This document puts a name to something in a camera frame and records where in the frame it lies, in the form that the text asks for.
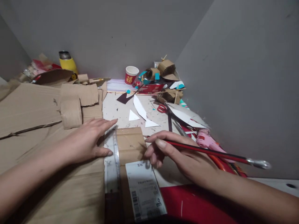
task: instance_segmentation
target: yellow thermos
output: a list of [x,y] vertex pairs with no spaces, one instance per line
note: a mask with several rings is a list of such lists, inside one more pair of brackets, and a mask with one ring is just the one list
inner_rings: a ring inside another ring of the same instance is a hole
[[76,64],[74,62],[74,59],[71,57],[68,51],[60,51],[59,52],[59,60],[60,60],[60,66],[63,69],[72,70],[74,74],[72,75],[72,80],[77,79],[78,70],[76,67]]

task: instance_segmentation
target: pink glue gun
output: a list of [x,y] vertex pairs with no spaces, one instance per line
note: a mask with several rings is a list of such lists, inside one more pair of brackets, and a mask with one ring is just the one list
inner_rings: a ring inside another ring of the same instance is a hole
[[[208,129],[200,129],[198,131],[196,143],[200,147],[226,153],[226,151],[224,151],[219,145],[217,145],[215,140],[209,135]],[[233,160],[229,160],[229,159],[223,159],[223,160],[225,160],[226,162],[229,162],[229,163],[235,163],[235,161],[233,161]]]

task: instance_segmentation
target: fingernail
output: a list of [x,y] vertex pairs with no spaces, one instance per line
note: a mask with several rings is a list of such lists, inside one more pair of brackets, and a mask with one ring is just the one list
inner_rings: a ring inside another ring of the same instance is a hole
[[165,146],[166,146],[166,142],[163,141],[163,140],[161,140],[161,139],[158,139],[158,138],[155,140],[155,143],[156,143],[157,146],[159,146],[160,148],[165,148]]

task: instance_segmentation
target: red paper cup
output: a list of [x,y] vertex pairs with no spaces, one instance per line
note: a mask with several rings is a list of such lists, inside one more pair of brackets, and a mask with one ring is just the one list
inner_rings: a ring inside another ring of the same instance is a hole
[[134,80],[136,76],[139,73],[139,69],[134,66],[128,66],[126,67],[126,76],[125,76],[125,83],[127,85],[132,85],[134,83]]

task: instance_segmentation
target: label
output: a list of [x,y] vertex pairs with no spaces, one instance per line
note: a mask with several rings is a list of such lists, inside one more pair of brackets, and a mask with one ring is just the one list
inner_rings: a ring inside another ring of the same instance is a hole
[[150,161],[127,163],[126,171],[135,222],[167,214]]

